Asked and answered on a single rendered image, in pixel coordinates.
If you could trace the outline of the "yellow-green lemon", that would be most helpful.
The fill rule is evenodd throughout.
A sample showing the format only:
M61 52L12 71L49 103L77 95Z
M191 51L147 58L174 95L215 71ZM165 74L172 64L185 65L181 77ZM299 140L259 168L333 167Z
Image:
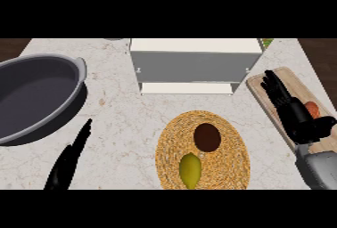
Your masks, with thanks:
M194 189L202 177L202 162L194 153L188 153L181 159L179 176L188 189Z

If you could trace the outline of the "large grey pot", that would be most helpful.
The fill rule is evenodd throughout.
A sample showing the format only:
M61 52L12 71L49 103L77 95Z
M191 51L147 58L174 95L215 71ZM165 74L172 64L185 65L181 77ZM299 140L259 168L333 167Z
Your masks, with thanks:
M0 145L41 140L76 117L86 77L80 57L41 53L0 62Z

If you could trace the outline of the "dark brown oval fruit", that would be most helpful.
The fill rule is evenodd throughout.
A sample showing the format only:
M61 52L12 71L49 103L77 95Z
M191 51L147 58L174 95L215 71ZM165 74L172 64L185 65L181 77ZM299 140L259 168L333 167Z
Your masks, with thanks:
M210 123L199 125L194 133L194 141L202 151L213 152L218 150L222 143L222 135L215 125Z

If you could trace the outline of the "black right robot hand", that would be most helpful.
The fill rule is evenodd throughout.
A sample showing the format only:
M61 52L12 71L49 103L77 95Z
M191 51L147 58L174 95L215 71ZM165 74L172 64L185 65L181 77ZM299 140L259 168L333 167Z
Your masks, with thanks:
M290 95L283 80L273 70L265 71L261 83L271 103L277 109L284 131L296 144L315 143L332 135L332 129L337 125L337 118L326 116L314 118L307 105Z

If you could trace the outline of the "round woven straw placemat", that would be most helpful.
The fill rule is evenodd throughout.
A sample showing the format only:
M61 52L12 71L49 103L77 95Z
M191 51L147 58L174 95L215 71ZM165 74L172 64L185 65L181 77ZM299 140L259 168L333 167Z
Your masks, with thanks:
M212 124L221 132L221 146L213 152L199 149L196 129ZM182 113L168 124L156 150L156 167L165 189L185 189L179 175L179 163L193 153L202 162L197 189L243 190L250 182L250 158L247 146L231 123L206 110Z

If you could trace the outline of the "pale wooden cutting board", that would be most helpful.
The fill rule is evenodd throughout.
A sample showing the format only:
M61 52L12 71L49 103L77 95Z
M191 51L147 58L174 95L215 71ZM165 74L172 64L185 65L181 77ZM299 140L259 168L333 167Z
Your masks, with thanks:
M299 77L296 76L295 72L287 67L280 67L273 70L277 74L278 78L283 80L283 83L287 87L290 94L299 98L302 103L314 102L320 107L320 115L321 116L332 116L332 113L326 106L323 105L321 101L318 100L315 94L310 91L308 87L302 83ZM267 94L265 89L261 86L264 81L265 74L259 74L255 77L247 79L247 88L255 95L255 98L259 102L259 105L271 118L271 122L277 127L280 134L290 146L292 149L296 148L296 144L287 136L287 133L283 129L283 122L278 117L277 109L271 103L270 96ZM335 151L337 152L337 125L332 129L332 136L323 138L318 142L315 142L310 147L311 153L318 153L323 151Z

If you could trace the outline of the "white tiered shelf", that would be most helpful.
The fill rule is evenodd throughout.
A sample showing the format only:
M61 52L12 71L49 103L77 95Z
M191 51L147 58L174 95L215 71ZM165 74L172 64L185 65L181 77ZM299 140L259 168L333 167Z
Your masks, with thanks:
M144 94L233 94L265 52L259 38L134 38Z

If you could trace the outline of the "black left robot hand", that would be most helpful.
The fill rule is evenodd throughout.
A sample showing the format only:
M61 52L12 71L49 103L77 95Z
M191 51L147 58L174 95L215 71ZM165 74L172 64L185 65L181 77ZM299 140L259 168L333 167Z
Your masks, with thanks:
M88 139L91 137L91 123L92 119L88 120L85 126L79 131L79 136L73 144L70 144L54 165L45 190L66 191L73 182L73 177L77 170L79 157L85 149Z

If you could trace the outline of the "orange vegetable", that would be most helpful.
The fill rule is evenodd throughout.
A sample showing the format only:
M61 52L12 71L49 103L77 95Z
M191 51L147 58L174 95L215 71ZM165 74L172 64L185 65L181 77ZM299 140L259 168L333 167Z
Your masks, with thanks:
M321 114L320 114L320 106L317 103L314 102L308 102L305 104L307 108L308 108L308 111L310 111L310 114L312 116L312 118L320 118L321 117Z

